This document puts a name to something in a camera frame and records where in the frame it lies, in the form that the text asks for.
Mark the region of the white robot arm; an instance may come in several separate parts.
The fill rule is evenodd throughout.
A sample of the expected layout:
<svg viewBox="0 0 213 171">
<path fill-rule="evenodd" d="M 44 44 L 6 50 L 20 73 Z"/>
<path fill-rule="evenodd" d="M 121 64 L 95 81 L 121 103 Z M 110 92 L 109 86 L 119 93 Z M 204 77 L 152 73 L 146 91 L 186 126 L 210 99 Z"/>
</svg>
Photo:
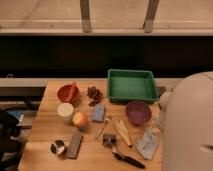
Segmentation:
<svg viewBox="0 0 213 171">
<path fill-rule="evenodd" d="M 164 119 L 162 171 L 213 171 L 213 71 L 180 81 Z"/>
</svg>

